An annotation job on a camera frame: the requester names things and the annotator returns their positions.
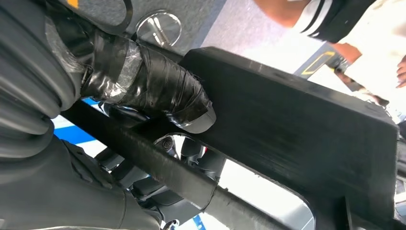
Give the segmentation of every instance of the black corrugated hose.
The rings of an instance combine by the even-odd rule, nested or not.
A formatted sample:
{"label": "black corrugated hose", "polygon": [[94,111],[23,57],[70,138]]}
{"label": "black corrugated hose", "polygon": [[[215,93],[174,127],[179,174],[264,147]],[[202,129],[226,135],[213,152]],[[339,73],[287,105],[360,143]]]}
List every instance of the black corrugated hose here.
{"label": "black corrugated hose", "polygon": [[20,4],[0,2],[0,158],[8,159],[31,157],[49,144],[50,119],[78,99],[81,82],[52,53],[45,10]]}

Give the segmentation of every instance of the yellow marking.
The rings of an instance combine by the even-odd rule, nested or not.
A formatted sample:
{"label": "yellow marking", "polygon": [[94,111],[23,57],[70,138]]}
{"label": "yellow marking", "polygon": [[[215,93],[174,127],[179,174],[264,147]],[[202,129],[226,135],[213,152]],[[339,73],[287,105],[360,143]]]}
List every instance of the yellow marking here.
{"label": "yellow marking", "polygon": [[76,9],[79,8],[79,0],[68,0],[68,4]]}
{"label": "yellow marking", "polygon": [[323,54],[320,55],[309,67],[307,67],[307,68],[303,71],[302,75],[314,74],[320,67],[317,68],[317,69],[314,70],[314,71],[309,71],[309,69],[310,69],[318,60],[320,60],[324,55],[327,55],[327,56],[329,56],[328,59],[326,60],[326,62],[327,62],[327,61],[330,60],[330,58],[332,58],[335,54],[336,54],[336,53],[335,53],[335,52],[332,52],[332,51],[328,51],[328,52],[326,52],[326,53],[323,53]]}

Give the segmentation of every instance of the black duct tape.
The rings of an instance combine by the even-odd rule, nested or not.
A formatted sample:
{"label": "black duct tape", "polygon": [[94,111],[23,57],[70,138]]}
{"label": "black duct tape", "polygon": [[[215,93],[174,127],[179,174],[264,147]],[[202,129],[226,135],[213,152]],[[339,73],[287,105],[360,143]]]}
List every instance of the black duct tape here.
{"label": "black duct tape", "polygon": [[132,40],[96,31],[91,66],[83,97],[152,116],[163,113],[190,133],[204,132],[216,120],[212,102],[193,74]]}
{"label": "black duct tape", "polygon": [[200,82],[164,55],[139,46],[142,64],[119,105],[162,111],[176,126],[202,133],[216,121],[212,102]]}

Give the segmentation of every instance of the black stripe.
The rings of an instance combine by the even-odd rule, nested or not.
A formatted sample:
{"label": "black stripe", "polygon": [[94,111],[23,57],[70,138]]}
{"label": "black stripe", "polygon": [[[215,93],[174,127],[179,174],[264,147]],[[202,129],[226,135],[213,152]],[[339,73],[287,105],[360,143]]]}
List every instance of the black stripe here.
{"label": "black stripe", "polygon": [[345,3],[345,1],[343,1],[343,0],[333,0],[331,3],[330,9],[328,9],[328,13],[327,13],[326,17],[324,18],[323,22],[316,29],[316,31],[314,31],[312,34],[309,34],[309,36],[313,36],[313,35],[319,33],[325,26],[327,26],[328,23],[341,10],[341,7],[344,5],[344,3]]}
{"label": "black stripe", "polygon": [[313,38],[337,43],[347,36],[355,24],[364,15],[367,9],[376,0],[347,0],[340,6],[336,15],[319,30],[319,34]]}
{"label": "black stripe", "polygon": [[318,18],[319,14],[321,12],[321,9],[323,8],[323,5],[324,5],[324,0],[321,0],[312,21],[301,33],[306,32],[308,29],[310,29],[310,27],[312,27],[312,25],[315,23],[316,19]]}

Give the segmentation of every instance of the metal pipe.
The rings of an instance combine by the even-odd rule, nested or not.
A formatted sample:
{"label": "metal pipe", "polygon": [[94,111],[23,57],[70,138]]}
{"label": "metal pipe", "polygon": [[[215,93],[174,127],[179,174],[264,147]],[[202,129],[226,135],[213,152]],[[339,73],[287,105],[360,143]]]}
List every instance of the metal pipe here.
{"label": "metal pipe", "polygon": [[230,229],[289,229],[273,217],[218,187],[214,180],[203,173],[169,156],[152,142],[121,127],[84,102],[76,102],[69,110],[62,112],[62,115],[117,154],[131,160],[155,180],[189,200],[201,211],[218,218]]}

